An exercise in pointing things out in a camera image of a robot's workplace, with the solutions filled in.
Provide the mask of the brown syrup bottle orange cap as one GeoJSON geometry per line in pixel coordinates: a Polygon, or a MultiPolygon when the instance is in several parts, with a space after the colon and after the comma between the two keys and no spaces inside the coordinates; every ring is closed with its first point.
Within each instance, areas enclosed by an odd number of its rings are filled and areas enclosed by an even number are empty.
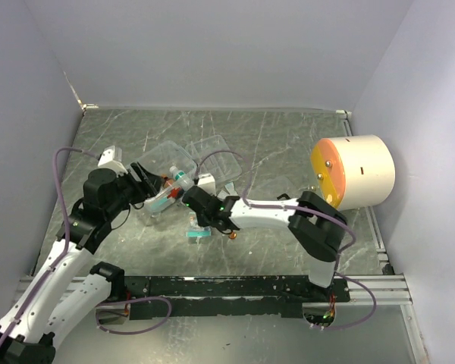
{"type": "Polygon", "coordinates": [[[163,185],[162,185],[163,189],[167,190],[167,192],[168,192],[167,197],[176,198],[177,194],[178,194],[178,189],[175,185],[175,180],[164,174],[162,175],[162,179],[163,179],[163,185]]]}

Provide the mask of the clear bandage bag teal header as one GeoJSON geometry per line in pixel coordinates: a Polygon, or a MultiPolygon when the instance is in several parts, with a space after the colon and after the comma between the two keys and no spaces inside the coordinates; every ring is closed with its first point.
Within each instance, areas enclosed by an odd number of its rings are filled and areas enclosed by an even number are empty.
{"type": "Polygon", "coordinates": [[[156,214],[164,211],[169,206],[176,202],[174,197],[167,197],[166,195],[157,195],[145,201],[145,207],[150,213],[156,214]]]}

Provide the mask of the white teal swab packet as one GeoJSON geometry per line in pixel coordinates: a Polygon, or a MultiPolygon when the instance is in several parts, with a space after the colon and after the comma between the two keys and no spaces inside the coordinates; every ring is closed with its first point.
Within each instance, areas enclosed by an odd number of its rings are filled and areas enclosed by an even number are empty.
{"type": "Polygon", "coordinates": [[[232,196],[238,195],[233,182],[229,182],[229,183],[225,184],[224,188],[229,195],[232,195],[232,196]]]}

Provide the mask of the clear plastic medicine box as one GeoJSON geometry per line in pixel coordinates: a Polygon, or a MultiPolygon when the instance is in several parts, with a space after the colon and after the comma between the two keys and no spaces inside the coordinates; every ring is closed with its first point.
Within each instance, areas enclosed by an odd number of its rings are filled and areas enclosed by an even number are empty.
{"type": "MultiPolygon", "coordinates": [[[[184,171],[185,174],[187,174],[191,179],[193,178],[197,167],[196,162],[193,160],[190,154],[183,147],[177,145],[171,140],[160,143],[158,146],[145,152],[143,155],[133,160],[132,162],[139,162],[147,171],[153,174],[157,174],[159,176],[162,176],[164,174],[171,178],[173,177],[169,171],[169,168],[173,165],[184,171]]],[[[178,194],[175,198],[177,201],[184,191],[176,182],[175,185],[178,189],[178,194]]],[[[168,192],[162,187],[159,194],[167,195],[168,192]]],[[[146,207],[145,209],[150,215],[159,215],[161,213],[152,214],[146,207]]]]}

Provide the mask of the white plastic medicine bottle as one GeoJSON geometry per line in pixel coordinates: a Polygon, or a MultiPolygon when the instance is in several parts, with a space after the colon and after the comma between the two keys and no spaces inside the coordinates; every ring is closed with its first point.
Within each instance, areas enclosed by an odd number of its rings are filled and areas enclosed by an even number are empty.
{"type": "Polygon", "coordinates": [[[194,185],[193,180],[178,167],[173,165],[169,168],[169,171],[174,181],[179,185],[179,187],[182,190],[188,191],[194,185]]]}

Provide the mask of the clear divider tray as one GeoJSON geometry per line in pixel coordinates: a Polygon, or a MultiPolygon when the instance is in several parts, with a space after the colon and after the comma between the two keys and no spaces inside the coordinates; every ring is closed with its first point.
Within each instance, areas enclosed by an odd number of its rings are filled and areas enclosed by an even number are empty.
{"type": "MultiPolygon", "coordinates": [[[[229,146],[221,135],[209,136],[200,141],[189,143],[185,150],[197,163],[207,155],[219,150],[229,150],[229,146]]],[[[237,179],[242,172],[236,156],[229,152],[211,155],[200,168],[200,174],[210,173],[218,187],[237,179]]]]}

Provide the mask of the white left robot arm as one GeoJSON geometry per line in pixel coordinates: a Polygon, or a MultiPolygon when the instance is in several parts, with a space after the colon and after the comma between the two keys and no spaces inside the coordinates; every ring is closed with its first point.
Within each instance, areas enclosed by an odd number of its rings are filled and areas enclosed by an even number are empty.
{"type": "Polygon", "coordinates": [[[106,262],[94,265],[78,289],[63,295],[112,232],[113,221],[156,196],[163,183],[138,164],[125,171],[97,168],[89,173],[46,261],[0,319],[0,363],[51,363],[88,312],[102,305],[129,305],[124,270],[106,262]]]}

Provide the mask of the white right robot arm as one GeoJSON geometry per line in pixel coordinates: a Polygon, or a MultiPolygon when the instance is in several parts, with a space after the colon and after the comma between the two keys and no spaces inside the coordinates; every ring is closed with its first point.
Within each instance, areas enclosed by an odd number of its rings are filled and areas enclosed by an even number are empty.
{"type": "Polygon", "coordinates": [[[297,199],[260,201],[212,195],[191,187],[182,202],[196,213],[198,225],[223,234],[248,228],[288,230],[312,258],[306,291],[321,302],[333,291],[337,255],[347,219],[316,193],[305,191],[297,199]]]}

